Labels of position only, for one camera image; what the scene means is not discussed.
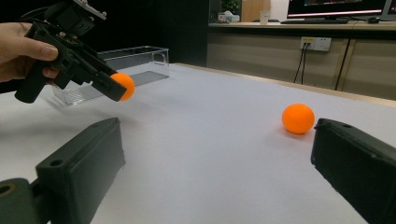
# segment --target transparent container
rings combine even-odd
[[[143,46],[98,52],[108,66],[132,77],[137,86],[169,77],[168,49]],[[64,88],[52,87],[56,97],[67,105],[78,105],[103,96],[90,84],[78,85],[73,81]]]

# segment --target computer mouse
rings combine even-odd
[[[381,18],[379,18],[379,17],[372,17],[372,18],[369,18],[369,19],[367,20],[367,23],[374,24],[374,23],[379,23],[380,21],[381,21]]]

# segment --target electrical socket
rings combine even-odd
[[[316,39],[311,36],[302,36],[301,37],[301,43],[300,43],[300,49],[303,49],[304,44],[309,44],[309,46],[305,46],[306,49],[314,49],[315,46],[315,41]]]
[[[314,50],[329,51],[331,43],[331,38],[317,37],[314,44]]]

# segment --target ball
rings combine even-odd
[[[110,77],[116,82],[120,83],[126,89],[126,92],[121,96],[120,100],[125,101],[131,98],[131,96],[134,94],[134,80],[130,76],[123,73],[116,73]]]
[[[314,125],[315,114],[307,105],[293,104],[283,111],[282,122],[291,133],[306,133]]]

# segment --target computer monitor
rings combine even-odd
[[[389,15],[396,15],[396,0],[393,0],[390,3],[388,14]]]
[[[289,0],[288,19],[380,16],[386,0]]]

